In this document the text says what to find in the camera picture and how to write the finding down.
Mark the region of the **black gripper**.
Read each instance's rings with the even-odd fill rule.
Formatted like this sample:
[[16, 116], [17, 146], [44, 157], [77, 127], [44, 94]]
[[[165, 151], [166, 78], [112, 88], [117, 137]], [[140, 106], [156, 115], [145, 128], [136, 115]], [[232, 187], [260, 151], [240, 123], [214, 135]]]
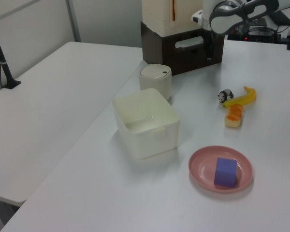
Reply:
[[206, 59], [211, 61], [213, 57], [214, 36], [212, 30], [203, 29], [203, 43], [206, 45]]

